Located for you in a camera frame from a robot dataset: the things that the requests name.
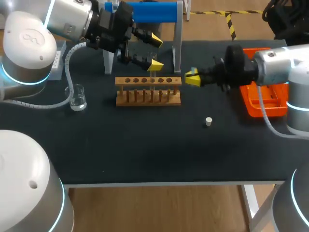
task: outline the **black table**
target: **black table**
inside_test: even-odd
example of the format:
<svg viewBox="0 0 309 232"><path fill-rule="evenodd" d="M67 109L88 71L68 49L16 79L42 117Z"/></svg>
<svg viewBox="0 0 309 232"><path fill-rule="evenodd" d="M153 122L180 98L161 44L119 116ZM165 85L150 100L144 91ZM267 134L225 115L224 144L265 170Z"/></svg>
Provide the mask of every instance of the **black table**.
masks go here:
<svg viewBox="0 0 309 232"><path fill-rule="evenodd" d="M228 44L280 47L284 41L183 42L182 74L191 66L210 66ZM146 54L145 47L130 45ZM171 43L164 43L157 76L171 76ZM272 134L261 118L251 118L238 89L223 93L216 85L181 87L179 107L115 107L115 76L148 76L139 67L114 63L104 76L102 51L82 49L70 64L73 82L85 87L88 107L32 110L0 105L0 129L35 139L47 152L64 184L145 182L255 182L285 180L309 159L309 143ZM38 96L24 99L48 104L64 99L66 79L48 82ZM204 128L206 117L211 127ZM284 118L272 120L287 132Z"/></svg>

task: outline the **blue tube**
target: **blue tube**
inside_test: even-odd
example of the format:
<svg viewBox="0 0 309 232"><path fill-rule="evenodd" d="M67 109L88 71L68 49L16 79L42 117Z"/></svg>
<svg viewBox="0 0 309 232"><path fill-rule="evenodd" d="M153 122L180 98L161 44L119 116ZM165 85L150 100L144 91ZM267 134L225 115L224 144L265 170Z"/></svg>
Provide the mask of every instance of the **blue tube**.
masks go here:
<svg viewBox="0 0 309 232"><path fill-rule="evenodd" d="M134 8L136 23L176 23L176 2L128 2ZM105 10L112 12L112 3L105 3Z"/></svg>

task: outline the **white cap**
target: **white cap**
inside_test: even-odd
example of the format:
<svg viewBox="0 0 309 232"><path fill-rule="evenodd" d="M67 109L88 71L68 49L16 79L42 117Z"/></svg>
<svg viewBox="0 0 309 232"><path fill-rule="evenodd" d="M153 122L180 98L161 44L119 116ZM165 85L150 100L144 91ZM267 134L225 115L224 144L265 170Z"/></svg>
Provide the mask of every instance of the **white cap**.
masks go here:
<svg viewBox="0 0 309 232"><path fill-rule="evenodd" d="M210 126L211 123L212 123L212 118L211 117L206 118L206 126Z"/></svg>

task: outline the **orange tray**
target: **orange tray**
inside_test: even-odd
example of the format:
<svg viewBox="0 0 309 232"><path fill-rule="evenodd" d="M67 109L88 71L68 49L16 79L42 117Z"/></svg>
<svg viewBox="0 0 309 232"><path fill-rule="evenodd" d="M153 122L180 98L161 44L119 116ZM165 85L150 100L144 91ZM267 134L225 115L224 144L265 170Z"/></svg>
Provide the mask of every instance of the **orange tray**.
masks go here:
<svg viewBox="0 0 309 232"><path fill-rule="evenodd" d="M269 50L270 48L249 48L244 49L244 53L250 59L260 50ZM241 86L240 91L247 106L247 110L252 117L263 117L256 84L252 82L248 86ZM286 102L288 100L288 85L271 85L261 87L263 103L268 117L284 116L287 112Z"/></svg>

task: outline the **white cable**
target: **white cable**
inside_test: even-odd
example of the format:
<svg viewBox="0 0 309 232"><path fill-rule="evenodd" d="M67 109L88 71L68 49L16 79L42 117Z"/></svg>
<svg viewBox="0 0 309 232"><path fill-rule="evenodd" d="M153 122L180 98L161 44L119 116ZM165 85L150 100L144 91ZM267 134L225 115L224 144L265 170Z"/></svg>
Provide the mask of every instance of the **white cable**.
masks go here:
<svg viewBox="0 0 309 232"><path fill-rule="evenodd" d="M20 106L24 106L24 107L28 107L28 108L33 108L33 109L55 109L58 107L61 107L67 103L69 103L69 101L72 99L73 94L74 94L74 88L73 88L73 83L72 83L72 79L71 79L71 75L70 75L70 70L69 70L69 63L70 63L70 59L71 56L74 54L74 52L76 52L78 49L86 47L86 42L84 43L79 43L77 45L75 45L67 54L65 61L64 61L64 70L67 76L67 81L68 81L68 85L69 85L69 89L70 89L70 94L68 96L67 99L65 99L63 102L54 104L54 105L34 105L34 104L29 104L26 102L20 102L20 101L16 101L16 100L5 100L3 102L5 103L10 103L10 104L15 104L15 105L20 105Z"/></svg>
<svg viewBox="0 0 309 232"><path fill-rule="evenodd" d="M301 136L297 136L297 135L291 135L291 134L282 134L278 131L275 130L275 128L273 128L273 126L271 125L268 117L267 117L267 114L266 114L266 110L265 110L265 107L264 107L264 103L263 103L263 97L262 97L262 93L261 93L261 87L257 86L257 92L258 92L258 95L259 95L259 102L260 102L260 107L261 107L261 110L262 110L262 114L263 114L263 118L266 122L266 125L268 126L268 128L277 136L280 136L282 138L286 138L286 139L305 139L305 140L309 140L309 138L307 137L301 137Z"/></svg>

